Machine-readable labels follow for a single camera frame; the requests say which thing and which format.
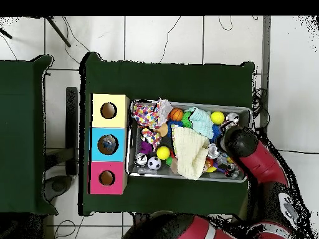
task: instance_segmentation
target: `green table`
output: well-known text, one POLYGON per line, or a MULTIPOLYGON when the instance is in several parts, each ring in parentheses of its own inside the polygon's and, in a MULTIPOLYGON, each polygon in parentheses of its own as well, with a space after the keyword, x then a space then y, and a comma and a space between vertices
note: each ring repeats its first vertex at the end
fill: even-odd
POLYGON ((57 213, 42 195, 42 76, 51 61, 0 61, 0 212, 57 213))
POLYGON ((128 176, 123 195, 87 194, 89 94, 125 94, 129 99, 251 108, 254 64, 176 65, 104 62, 94 52, 80 65, 79 214, 90 212, 239 213, 248 182, 208 182, 128 176))

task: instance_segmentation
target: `yellow box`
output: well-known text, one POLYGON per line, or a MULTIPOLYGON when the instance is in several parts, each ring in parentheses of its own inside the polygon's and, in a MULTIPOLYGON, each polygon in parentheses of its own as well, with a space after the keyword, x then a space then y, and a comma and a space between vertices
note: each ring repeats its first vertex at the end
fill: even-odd
POLYGON ((125 95, 92 95, 94 128, 126 128, 130 100, 125 95), (110 118, 110 109, 115 109, 115 116, 110 118))

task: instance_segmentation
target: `hole in box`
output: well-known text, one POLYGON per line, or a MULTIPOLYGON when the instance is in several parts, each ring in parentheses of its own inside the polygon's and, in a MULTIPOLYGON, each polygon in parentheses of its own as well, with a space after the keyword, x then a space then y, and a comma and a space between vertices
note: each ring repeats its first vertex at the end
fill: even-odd
POLYGON ((101 107, 101 115, 105 119, 112 119, 117 115, 117 107, 113 103, 104 103, 101 107))
POLYGON ((104 155, 112 155, 118 149, 118 140, 112 134, 101 136, 98 140, 97 148, 104 155))
POLYGON ((115 182, 115 175, 112 171, 103 171, 99 177, 98 180, 102 185, 112 185, 115 182))

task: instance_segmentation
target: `metal tray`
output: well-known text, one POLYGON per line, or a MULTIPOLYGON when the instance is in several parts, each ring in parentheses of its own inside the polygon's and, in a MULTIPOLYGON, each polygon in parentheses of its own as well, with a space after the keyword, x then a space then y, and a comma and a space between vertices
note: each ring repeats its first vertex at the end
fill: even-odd
MULTIPOLYGON (((138 103, 138 100, 131 101, 130 103, 130 113, 133 112, 133 106, 135 103, 138 103)), ((156 103, 156 101, 150 100, 149 103, 153 104, 156 103)), ((221 111, 225 114, 225 116, 228 113, 237 113, 239 115, 239 125, 241 127, 244 126, 251 126, 252 124, 252 112, 249 108, 246 107, 236 107, 236 106, 219 106, 219 105, 202 105, 202 104, 195 104, 195 103, 177 103, 177 102, 170 102, 172 107, 174 108, 180 108, 182 110, 187 110, 190 107, 198 107, 199 109, 202 109, 204 111, 221 111)), ((162 178, 170 178, 170 179, 184 179, 187 180, 187 178, 179 175, 174 175, 169 168, 169 166, 166 165, 164 161, 162 161, 162 166, 158 171, 154 171, 152 169, 149 169, 147 166, 140 168, 136 167, 134 163, 134 159, 136 154, 138 154, 138 151, 140 150, 141 146, 141 136, 140 136, 140 128, 137 127, 137 122, 135 120, 132 120, 131 125, 128 130, 128 144, 127 144, 127 152, 126 152, 126 172, 127 174, 131 176, 138 176, 138 177, 162 177, 162 178)), ((168 136, 165 136, 161 140, 161 146, 167 146, 170 149, 172 149, 172 140, 168 136)), ((247 177, 244 175, 242 171, 240 171, 238 177, 230 178, 226 177, 221 172, 205 172, 202 174, 202 176, 198 180, 209 180, 209 181, 219 181, 219 182, 237 182, 241 183, 244 182, 247 179, 247 177)))

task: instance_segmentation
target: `blue box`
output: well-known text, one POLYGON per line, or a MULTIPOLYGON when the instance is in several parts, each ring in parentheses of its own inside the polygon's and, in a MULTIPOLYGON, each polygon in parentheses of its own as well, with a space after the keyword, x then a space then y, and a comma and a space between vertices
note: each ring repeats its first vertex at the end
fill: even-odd
POLYGON ((92 128, 92 156, 91 161, 124 161, 126 149, 126 132, 125 128, 92 128), (117 150, 106 155, 98 149, 98 141, 102 136, 112 135, 117 139, 117 150))

